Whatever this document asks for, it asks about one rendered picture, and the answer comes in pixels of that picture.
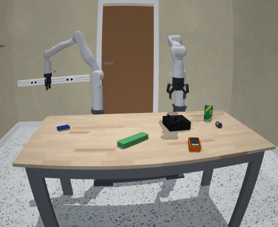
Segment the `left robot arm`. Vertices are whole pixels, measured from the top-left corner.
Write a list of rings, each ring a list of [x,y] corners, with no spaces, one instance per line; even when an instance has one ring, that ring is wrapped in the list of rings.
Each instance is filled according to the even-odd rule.
[[[170,52],[173,61],[173,73],[169,72],[169,76],[174,78],[184,78],[184,84],[186,79],[186,71],[184,70],[183,57],[186,56],[187,50],[182,46],[182,39],[180,35],[168,36],[168,44],[171,47]],[[183,91],[175,90],[175,106],[184,106],[185,100],[183,99]]]

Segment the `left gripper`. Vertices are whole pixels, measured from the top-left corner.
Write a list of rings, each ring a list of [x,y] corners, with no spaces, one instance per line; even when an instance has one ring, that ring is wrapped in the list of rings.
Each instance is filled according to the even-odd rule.
[[[173,86],[173,88],[170,90],[170,87]],[[186,87],[186,91],[184,90],[183,87]],[[172,100],[172,92],[173,91],[183,91],[183,99],[186,98],[186,93],[189,93],[189,87],[188,84],[184,84],[184,78],[174,78],[172,77],[172,84],[168,83],[167,84],[167,93],[169,93],[169,98]]]

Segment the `green drink can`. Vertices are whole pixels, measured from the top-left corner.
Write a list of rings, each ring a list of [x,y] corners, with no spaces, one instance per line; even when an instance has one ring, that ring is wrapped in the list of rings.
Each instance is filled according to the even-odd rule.
[[[205,105],[204,119],[206,121],[212,120],[213,106],[212,104]]]

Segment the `black lighting desk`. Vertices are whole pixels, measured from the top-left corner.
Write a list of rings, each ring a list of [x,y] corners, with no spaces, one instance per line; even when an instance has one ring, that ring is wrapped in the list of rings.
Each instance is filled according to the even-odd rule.
[[[162,123],[169,131],[190,130],[191,122],[183,115],[162,116]]]

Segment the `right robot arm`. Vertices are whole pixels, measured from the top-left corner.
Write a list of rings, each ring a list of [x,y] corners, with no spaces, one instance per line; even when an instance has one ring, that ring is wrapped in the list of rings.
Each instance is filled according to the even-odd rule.
[[[55,45],[53,48],[44,52],[44,74],[55,73],[56,70],[51,68],[51,56],[61,51],[62,49],[78,43],[83,60],[91,67],[92,73],[90,76],[92,87],[92,109],[103,109],[103,86],[100,84],[100,80],[104,78],[104,73],[97,64],[90,48],[88,47],[83,33],[76,31],[73,37],[65,42],[61,42]]]

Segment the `orange digital multimeter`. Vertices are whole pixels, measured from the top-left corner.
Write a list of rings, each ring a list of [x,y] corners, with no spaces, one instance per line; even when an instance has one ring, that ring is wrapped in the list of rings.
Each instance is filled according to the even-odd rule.
[[[189,137],[188,138],[189,151],[200,152],[201,144],[199,138]]]

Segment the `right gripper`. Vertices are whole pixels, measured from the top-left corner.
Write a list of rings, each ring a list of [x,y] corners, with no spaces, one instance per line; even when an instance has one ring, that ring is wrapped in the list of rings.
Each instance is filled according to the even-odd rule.
[[[51,88],[51,76],[52,73],[44,74],[45,79],[45,86],[46,86],[46,91]]]

